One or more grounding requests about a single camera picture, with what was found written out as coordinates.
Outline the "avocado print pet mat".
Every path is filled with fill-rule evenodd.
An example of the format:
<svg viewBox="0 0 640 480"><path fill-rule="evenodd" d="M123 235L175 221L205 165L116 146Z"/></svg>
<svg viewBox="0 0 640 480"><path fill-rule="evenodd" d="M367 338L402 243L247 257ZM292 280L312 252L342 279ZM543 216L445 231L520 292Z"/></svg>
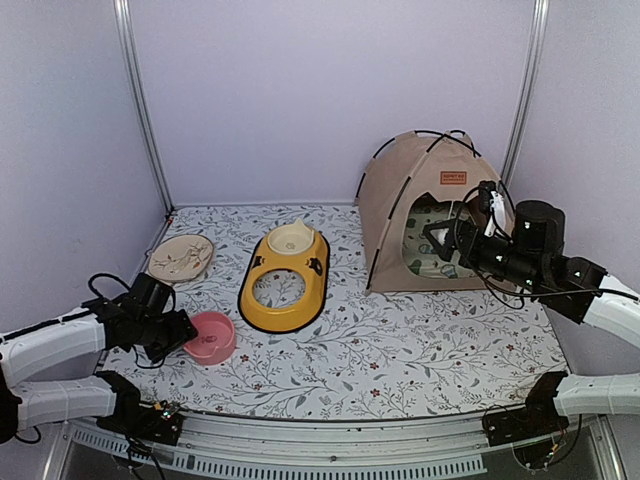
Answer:
<svg viewBox="0 0 640 480"><path fill-rule="evenodd" d="M460 255L454 253L451 260L441 260L423 235L423 227L433 223L434 206L426 200L416 201L409 211L402 241L402 256L409 270L420 277L430 279L467 279L474 278L472 270L459 265ZM453 218L460 203L453 206Z"/></svg>

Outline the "beige pet tent fabric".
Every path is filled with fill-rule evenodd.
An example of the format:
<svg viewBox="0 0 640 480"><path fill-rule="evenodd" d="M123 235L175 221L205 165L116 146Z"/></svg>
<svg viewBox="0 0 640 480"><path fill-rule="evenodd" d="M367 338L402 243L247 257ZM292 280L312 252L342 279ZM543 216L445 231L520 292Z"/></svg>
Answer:
<svg viewBox="0 0 640 480"><path fill-rule="evenodd" d="M368 293L480 290L482 281L442 260L425 226L470 220L479 227L474 187L499 180L462 130L411 130L383 144L366 166L356 192L368 271Z"/></svg>

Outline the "pink pet bowl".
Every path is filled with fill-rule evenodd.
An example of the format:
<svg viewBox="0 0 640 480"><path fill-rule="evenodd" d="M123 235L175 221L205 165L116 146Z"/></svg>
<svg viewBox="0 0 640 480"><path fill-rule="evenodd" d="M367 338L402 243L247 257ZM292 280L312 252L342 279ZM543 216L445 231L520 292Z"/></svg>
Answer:
<svg viewBox="0 0 640 480"><path fill-rule="evenodd" d="M226 361L236 348L235 327L232 320L220 312L202 312L191 318L197 330L194 339L183 349L198 364L211 366Z"/></svg>

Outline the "black tent pole two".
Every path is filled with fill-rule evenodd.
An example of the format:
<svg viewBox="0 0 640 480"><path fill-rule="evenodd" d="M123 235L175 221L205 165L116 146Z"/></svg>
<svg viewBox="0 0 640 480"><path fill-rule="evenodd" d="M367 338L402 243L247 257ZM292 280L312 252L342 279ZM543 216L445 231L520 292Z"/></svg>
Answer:
<svg viewBox="0 0 640 480"><path fill-rule="evenodd" d="M365 168L356 191L358 206L391 206L395 200L429 194L456 201L481 181L496 179L493 168L462 130L410 130L385 143Z"/></svg>

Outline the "black tent pole one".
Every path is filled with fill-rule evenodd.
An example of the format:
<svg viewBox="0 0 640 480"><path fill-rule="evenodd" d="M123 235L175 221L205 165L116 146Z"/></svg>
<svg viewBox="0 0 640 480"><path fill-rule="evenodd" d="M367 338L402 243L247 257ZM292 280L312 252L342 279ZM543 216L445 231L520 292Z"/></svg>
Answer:
<svg viewBox="0 0 640 480"><path fill-rule="evenodd" d="M409 131L384 144L368 163L358 187L358 206L368 271L365 293L483 290L478 276L421 276L402 256L411 207L424 197L458 202L482 181L500 176L454 132Z"/></svg>

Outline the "yellow double bowl holder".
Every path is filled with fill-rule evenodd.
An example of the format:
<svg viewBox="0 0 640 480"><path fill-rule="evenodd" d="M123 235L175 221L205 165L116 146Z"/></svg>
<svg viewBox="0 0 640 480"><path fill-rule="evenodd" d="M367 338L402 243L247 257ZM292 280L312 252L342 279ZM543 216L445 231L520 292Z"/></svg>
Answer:
<svg viewBox="0 0 640 480"><path fill-rule="evenodd" d="M251 327L272 334L292 333L322 313L330 247L314 230L313 245L298 255L275 254L267 245L270 231L256 245L238 296L238 311Z"/></svg>

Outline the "cream cat-ear bowl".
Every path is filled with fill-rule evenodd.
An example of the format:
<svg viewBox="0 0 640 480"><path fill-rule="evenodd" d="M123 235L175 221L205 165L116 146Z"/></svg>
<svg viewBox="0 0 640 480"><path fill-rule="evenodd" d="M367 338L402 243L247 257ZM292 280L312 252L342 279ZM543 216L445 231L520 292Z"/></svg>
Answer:
<svg viewBox="0 0 640 480"><path fill-rule="evenodd" d="M271 230L267 236L268 247L278 255L294 256L306 252L315 241L315 230L301 218Z"/></svg>

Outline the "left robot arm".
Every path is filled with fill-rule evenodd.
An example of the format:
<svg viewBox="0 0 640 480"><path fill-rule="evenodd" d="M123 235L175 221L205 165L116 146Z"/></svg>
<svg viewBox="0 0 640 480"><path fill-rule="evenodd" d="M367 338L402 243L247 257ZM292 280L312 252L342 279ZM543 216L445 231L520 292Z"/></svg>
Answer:
<svg viewBox="0 0 640 480"><path fill-rule="evenodd" d="M129 439L175 445L184 422L176 404L145 406L140 390L112 370L84 378L38 381L36 375L89 354L142 348L151 367L198 335L176 307L175 290L140 273L123 293L96 292L70 312L1 337L1 440L42 424L93 417Z"/></svg>

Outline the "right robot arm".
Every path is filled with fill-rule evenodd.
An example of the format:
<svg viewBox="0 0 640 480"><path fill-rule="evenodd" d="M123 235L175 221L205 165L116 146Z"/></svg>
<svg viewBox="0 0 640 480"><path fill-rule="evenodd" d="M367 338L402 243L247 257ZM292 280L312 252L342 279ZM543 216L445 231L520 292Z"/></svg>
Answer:
<svg viewBox="0 0 640 480"><path fill-rule="evenodd" d="M639 349L639 294L606 268L564 254L565 215L538 200L515 208L513 230L505 234L459 217L427 224L424 236L444 260L461 264L486 288L520 303L540 304L552 317L570 372L540 376L517 415L517 427L537 436L556 419L579 414L636 415L639 412L639 364L614 362L602 367L587 358L612 341L625 353Z"/></svg>

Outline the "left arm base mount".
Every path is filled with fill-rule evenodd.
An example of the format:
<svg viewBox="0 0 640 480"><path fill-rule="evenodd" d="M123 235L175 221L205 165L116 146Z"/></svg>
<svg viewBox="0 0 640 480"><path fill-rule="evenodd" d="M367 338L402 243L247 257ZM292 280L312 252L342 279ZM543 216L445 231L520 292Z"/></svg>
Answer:
<svg viewBox="0 0 640 480"><path fill-rule="evenodd" d="M175 402L161 401L144 406L132 400L118 401L114 412L97 418L96 424L103 430L132 439L176 446L184 422L180 410Z"/></svg>

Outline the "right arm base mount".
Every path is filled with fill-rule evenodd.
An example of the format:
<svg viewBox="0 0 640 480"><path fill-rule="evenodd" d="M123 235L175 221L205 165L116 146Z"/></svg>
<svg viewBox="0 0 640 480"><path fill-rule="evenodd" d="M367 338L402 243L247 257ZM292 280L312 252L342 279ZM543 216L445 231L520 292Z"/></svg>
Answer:
<svg viewBox="0 0 640 480"><path fill-rule="evenodd" d="M526 406L515 409L492 406L485 411L481 424L489 445L499 446L565 430L569 419Z"/></svg>

